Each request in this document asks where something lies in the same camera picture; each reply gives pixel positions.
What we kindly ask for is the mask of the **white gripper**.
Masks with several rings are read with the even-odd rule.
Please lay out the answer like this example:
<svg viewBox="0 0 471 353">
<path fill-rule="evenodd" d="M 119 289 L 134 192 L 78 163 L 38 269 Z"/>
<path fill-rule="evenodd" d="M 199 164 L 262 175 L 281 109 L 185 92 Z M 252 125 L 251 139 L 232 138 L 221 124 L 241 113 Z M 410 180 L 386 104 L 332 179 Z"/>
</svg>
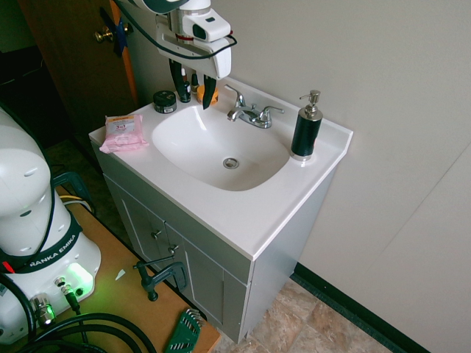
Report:
<svg viewBox="0 0 471 353">
<path fill-rule="evenodd" d="M 171 77 L 180 101 L 190 101 L 190 93 L 182 74 L 183 64 L 204 74 L 202 106 L 204 110 L 209 108 L 216 90 L 216 80 L 225 78 L 231 72 L 231 48 L 227 48 L 229 40 L 222 38 L 204 42 L 194 39 L 191 43 L 181 43 L 166 22 L 157 23 L 155 40 L 160 45 L 157 49 L 159 53 L 170 58 Z"/>
</svg>

